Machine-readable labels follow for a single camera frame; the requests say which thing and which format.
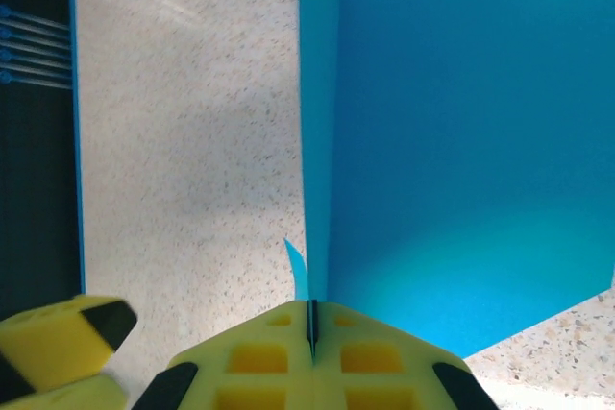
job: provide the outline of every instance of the black rubber pad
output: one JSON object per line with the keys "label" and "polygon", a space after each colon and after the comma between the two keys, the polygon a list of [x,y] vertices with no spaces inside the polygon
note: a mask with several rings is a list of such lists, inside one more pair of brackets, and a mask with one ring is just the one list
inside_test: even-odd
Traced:
{"label": "black rubber pad", "polygon": [[457,410],[498,410],[472,374],[443,362],[433,365],[433,371]]}
{"label": "black rubber pad", "polygon": [[318,341],[318,301],[307,302],[307,340],[312,358],[316,356],[316,342]]}
{"label": "black rubber pad", "polygon": [[136,314],[125,301],[101,304],[81,313],[113,350],[118,350],[136,324]]}
{"label": "black rubber pad", "polygon": [[198,371],[196,364],[184,362],[160,372],[136,402],[133,410],[178,410]]}
{"label": "black rubber pad", "polygon": [[0,354],[0,405],[35,391],[28,381]]}

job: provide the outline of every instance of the blue cardboard sheet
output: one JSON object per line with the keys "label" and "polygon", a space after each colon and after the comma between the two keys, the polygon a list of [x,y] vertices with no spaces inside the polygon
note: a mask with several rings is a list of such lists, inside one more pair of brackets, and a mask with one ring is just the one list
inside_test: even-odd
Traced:
{"label": "blue cardboard sheet", "polygon": [[301,0],[299,56],[308,290],[327,297],[339,0]]}
{"label": "blue cardboard sheet", "polygon": [[293,281],[295,283],[295,300],[309,300],[308,269],[301,253],[287,239],[284,239],[286,254],[290,262]]}
{"label": "blue cardboard sheet", "polygon": [[301,17],[318,296],[467,356],[608,288],[615,0],[339,0],[336,57],[333,4]]}

